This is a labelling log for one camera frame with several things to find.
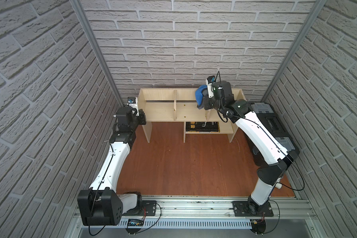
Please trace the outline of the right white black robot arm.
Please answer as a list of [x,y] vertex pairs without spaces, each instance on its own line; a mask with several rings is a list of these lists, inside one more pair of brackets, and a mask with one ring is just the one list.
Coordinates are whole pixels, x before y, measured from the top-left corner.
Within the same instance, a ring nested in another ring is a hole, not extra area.
[[274,187],[295,160],[289,151],[263,125],[245,99],[234,98],[227,81],[211,82],[200,86],[195,97],[199,109],[216,110],[222,122],[238,126],[257,147],[267,166],[257,170],[258,180],[248,198],[247,210],[256,214],[266,205]]

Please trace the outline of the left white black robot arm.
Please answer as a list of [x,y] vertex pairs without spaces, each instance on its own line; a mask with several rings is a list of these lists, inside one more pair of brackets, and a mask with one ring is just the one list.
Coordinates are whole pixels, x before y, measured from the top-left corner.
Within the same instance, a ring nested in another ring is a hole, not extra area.
[[109,139],[107,157],[89,189],[81,190],[77,203],[84,226],[117,225],[123,214],[139,213],[139,192],[116,192],[124,162],[136,140],[136,129],[146,124],[145,113],[136,104],[123,106],[115,114],[116,122]]

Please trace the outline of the blue and grey cloth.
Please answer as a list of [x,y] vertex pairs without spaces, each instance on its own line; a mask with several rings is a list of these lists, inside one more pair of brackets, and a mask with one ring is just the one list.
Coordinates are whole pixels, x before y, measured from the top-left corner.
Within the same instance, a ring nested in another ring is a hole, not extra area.
[[199,110],[206,108],[209,105],[209,96],[207,85],[201,85],[195,91],[195,99]]

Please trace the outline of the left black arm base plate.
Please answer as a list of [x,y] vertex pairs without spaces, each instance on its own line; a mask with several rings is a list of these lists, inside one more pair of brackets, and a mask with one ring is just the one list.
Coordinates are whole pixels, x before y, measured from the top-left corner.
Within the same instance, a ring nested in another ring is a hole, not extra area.
[[140,208],[134,208],[124,213],[123,216],[146,216],[152,217],[156,215],[157,202],[155,200],[142,201]]

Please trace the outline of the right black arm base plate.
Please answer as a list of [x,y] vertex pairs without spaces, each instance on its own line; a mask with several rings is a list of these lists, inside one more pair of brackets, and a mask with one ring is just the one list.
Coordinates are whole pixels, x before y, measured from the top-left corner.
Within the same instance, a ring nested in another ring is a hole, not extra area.
[[257,205],[253,201],[233,201],[233,211],[236,217],[273,217],[270,203]]

